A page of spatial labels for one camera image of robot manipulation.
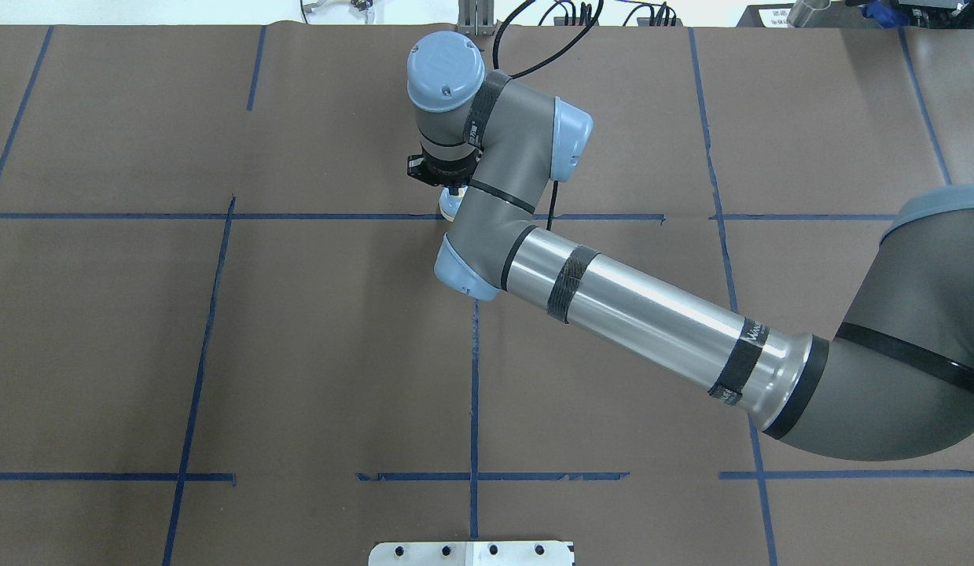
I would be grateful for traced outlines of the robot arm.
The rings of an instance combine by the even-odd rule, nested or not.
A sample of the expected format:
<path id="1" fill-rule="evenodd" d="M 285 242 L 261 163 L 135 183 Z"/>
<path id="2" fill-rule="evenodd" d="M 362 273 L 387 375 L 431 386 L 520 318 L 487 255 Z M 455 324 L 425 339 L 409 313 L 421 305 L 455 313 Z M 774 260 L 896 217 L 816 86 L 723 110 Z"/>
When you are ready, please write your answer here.
<path id="1" fill-rule="evenodd" d="M 406 90 L 421 133 L 408 175 L 464 190 L 434 265 L 448 287 L 513 294 L 810 454 L 921 458 L 974 434 L 974 184 L 908 200 L 835 336 L 792 336 L 534 224 L 546 184 L 583 157 L 587 112 L 487 69 L 451 30 L 412 46 Z"/>

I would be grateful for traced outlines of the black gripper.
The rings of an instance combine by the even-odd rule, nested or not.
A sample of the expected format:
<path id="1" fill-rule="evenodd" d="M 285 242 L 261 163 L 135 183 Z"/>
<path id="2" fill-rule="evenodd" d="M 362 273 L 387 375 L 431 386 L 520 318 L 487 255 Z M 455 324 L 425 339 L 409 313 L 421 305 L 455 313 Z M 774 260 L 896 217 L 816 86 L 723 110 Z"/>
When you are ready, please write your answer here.
<path id="1" fill-rule="evenodd" d="M 448 196 L 457 197 L 475 174 L 479 157 L 477 149 L 459 159 L 440 159 L 423 150 L 421 154 L 407 157 L 406 173 L 429 186 L 443 187 Z"/>

